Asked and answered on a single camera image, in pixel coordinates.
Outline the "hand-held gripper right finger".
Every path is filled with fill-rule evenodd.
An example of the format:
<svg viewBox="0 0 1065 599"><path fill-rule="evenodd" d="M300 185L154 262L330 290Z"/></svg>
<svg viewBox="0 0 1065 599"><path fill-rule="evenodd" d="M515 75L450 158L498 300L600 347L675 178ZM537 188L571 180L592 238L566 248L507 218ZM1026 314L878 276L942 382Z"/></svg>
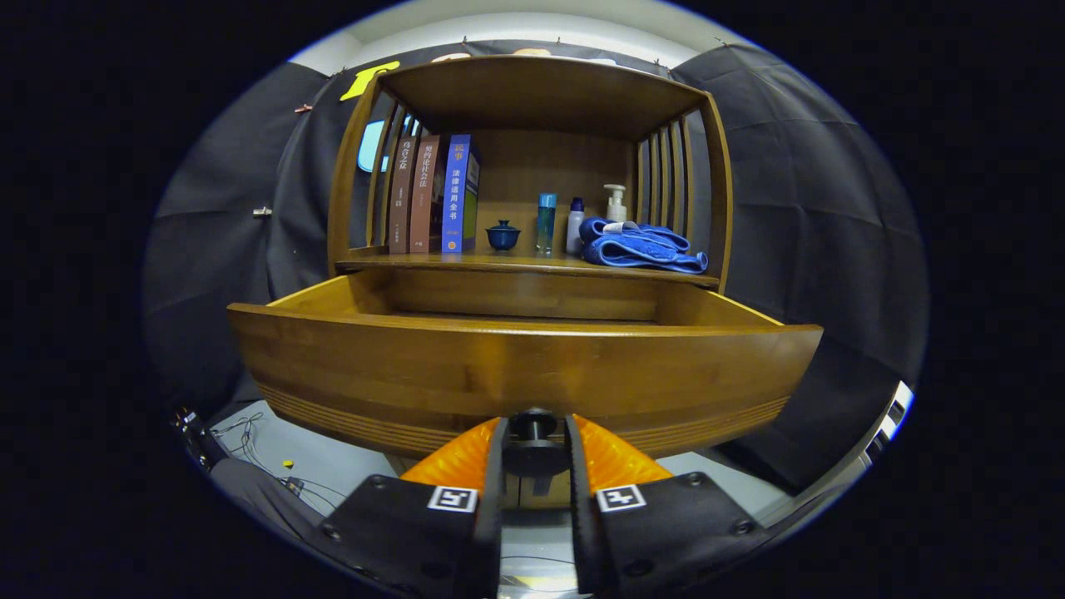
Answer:
<svg viewBox="0 0 1065 599"><path fill-rule="evenodd" d="M564 418L571 458L577 589L596 597L684 597L753 557L770 541L730 493L704 473L594 485L591 428Z"/></svg>

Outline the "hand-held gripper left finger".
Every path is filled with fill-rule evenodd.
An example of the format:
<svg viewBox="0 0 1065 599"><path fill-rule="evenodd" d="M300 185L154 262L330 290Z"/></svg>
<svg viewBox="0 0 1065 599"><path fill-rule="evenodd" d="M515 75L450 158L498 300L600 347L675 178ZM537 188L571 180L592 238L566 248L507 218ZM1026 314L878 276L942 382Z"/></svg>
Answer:
<svg viewBox="0 0 1065 599"><path fill-rule="evenodd" d="M503 448L508 418L463 434L471 482L368 475L312 545L381 598L494 598L501 583Z"/></svg>

